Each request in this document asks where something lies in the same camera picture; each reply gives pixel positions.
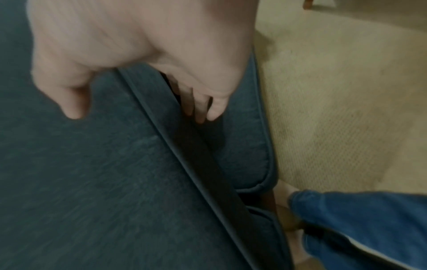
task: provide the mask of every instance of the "skin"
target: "skin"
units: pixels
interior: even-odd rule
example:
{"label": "skin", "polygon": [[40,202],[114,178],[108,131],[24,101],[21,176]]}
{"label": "skin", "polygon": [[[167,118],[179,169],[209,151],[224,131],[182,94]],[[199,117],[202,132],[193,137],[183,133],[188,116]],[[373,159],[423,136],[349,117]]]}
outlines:
{"label": "skin", "polygon": [[258,0],[28,0],[33,80],[79,119],[98,73],[145,62],[168,76],[187,115],[212,121],[243,77],[257,7]]}

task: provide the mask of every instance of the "floor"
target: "floor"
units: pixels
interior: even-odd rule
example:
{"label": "floor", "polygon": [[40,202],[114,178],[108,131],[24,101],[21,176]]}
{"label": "floor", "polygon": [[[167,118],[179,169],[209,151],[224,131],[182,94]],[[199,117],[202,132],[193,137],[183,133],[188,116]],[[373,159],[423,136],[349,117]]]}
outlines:
{"label": "floor", "polygon": [[260,2],[255,49],[280,178],[427,193],[427,2]]}

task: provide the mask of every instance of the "blue jeans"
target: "blue jeans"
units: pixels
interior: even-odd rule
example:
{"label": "blue jeans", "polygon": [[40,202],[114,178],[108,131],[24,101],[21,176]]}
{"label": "blue jeans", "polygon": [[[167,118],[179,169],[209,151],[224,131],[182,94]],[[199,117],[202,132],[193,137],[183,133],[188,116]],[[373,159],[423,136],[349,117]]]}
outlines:
{"label": "blue jeans", "polygon": [[427,196],[300,191],[306,251],[328,270],[427,269]]}

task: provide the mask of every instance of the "foot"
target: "foot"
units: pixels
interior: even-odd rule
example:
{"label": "foot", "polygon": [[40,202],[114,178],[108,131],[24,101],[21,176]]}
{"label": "foot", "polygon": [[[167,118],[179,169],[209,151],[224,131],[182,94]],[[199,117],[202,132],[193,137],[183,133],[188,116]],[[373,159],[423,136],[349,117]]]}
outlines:
{"label": "foot", "polygon": [[311,258],[311,256],[304,249],[303,235],[303,230],[297,230],[286,233],[290,252],[292,254],[292,260],[295,265],[305,262],[306,260]]}
{"label": "foot", "polygon": [[276,200],[276,204],[279,206],[283,206],[286,208],[289,208],[288,200],[289,197],[296,191],[299,191],[299,189],[286,184],[284,181],[279,180],[277,182],[277,185],[273,189],[274,191],[274,198]]}

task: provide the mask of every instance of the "finger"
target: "finger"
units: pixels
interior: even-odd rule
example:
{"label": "finger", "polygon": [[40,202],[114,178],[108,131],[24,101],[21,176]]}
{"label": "finger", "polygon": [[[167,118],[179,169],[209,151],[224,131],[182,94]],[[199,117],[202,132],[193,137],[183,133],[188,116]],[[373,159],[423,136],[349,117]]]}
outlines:
{"label": "finger", "polygon": [[55,101],[68,118],[79,119],[89,112],[89,82],[93,76],[93,71],[71,60],[59,48],[35,40],[34,84]]}
{"label": "finger", "polygon": [[187,116],[193,114],[194,111],[194,97],[193,89],[182,83],[178,82],[179,92],[181,96],[181,107]]}
{"label": "finger", "polygon": [[178,87],[178,81],[177,79],[175,79],[175,77],[173,77],[172,75],[166,75],[166,77],[168,78],[169,84],[170,84],[170,88],[172,89],[172,92],[179,96],[179,87]]}
{"label": "finger", "polygon": [[196,122],[203,124],[206,119],[206,114],[208,112],[208,104],[210,97],[208,95],[193,91],[194,96],[194,115]]}
{"label": "finger", "polygon": [[220,117],[227,108],[229,97],[226,98],[214,98],[212,101],[212,105],[209,108],[208,114],[206,118],[209,121],[213,121]]}

